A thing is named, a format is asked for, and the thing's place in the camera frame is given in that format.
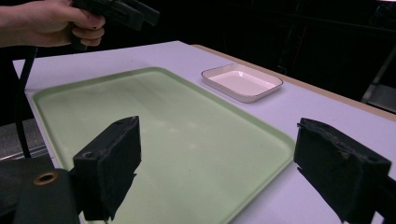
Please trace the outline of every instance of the black cable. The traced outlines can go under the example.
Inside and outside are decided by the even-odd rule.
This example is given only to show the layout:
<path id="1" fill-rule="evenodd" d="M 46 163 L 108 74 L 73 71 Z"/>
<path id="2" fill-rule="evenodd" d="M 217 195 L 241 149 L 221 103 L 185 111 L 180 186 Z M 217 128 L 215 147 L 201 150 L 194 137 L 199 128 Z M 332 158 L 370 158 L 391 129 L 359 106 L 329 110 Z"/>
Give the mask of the black cable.
<path id="1" fill-rule="evenodd" d="M 28 52 L 26 60 L 23 64 L 20 80 L 18 81 L 17 92 L 15 96 L 14 114 L 15 114 L 15 124 L 17 126 L 17 133 L 20 139 L 21 148 L 23 151 L 23 156 L 25 158 L 32 158 L 30 155 L 29 147 L 27 146 L 27 140 L 25 132 L 23 129 L 23 120 L 21 113 L 21 105 L 24 96 L 24 90 L 27 84 L 27 80 L 32 70 L 33 62 L 35 61 L 35 56 L 37 54 L 38 47 L 28 47 Z"/>

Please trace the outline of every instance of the tray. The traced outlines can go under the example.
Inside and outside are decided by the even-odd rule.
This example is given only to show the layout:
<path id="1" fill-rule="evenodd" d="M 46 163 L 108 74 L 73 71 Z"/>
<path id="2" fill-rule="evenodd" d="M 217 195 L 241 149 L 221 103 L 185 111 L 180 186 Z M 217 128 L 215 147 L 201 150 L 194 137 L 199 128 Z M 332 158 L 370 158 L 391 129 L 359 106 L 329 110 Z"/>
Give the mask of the tray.
<path id="1" fill-rule="evenodd" d="M 243 103 L 255 102 L 283 84 L 278 77 L 237 63 L 206 70 L 202 77 L 206 85 Z"/>
<path id="2" fill-rule="evenodd" d="M 279 130 L 158 67 L 46 89 L 33 106 L 66 170 L 111 122 L 139 116 L 142 163 L 113 223 L 228 223 L 295 147 Z"/>

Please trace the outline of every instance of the human hand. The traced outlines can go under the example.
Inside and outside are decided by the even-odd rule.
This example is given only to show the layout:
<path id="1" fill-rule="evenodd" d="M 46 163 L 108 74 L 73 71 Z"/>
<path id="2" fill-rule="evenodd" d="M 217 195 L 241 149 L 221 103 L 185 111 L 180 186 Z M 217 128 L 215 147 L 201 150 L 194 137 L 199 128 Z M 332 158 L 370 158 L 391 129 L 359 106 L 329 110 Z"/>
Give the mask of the human hand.
<path id="1" fill-rule="evenodd" d="M 34 1 L 0 7 L 0 47 L 70 44 L 73 33 L 86 46 L 97 46 L 105 33 L 105 18 L 72 7 L 71 0 Z"/>

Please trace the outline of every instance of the gray floor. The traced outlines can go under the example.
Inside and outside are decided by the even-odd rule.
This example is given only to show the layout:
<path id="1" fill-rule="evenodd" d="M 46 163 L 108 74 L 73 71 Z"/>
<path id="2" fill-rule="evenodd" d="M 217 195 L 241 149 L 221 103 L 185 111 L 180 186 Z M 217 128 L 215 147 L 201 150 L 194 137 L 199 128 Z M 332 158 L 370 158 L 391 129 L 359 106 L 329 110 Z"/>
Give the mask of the gray floor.
<path id="1" fill-rule="evenodd" d="M 48 155 L 43 137 L 35 120 L 25 120 L 23 128 L 32 157 Z M 21 158 L 23 158 L 23 153 L 15 123 L 0 126 L 0 161 Z"/>

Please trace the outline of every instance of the large green tray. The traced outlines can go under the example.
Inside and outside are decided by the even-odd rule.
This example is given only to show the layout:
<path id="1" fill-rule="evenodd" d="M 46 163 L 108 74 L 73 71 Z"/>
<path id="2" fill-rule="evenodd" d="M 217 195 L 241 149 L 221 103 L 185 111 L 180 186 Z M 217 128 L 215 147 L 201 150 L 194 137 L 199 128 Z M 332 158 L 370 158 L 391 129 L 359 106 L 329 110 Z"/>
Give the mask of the large green tray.
<path id="1" fill-rule="evenodd" d="M 115 120 L 139 116 L 142 163 L 114 223 L 227 223 L 291 161 L 294 141 L 151 67 L 53 87 L 33 102 L 60 166 Z"/>

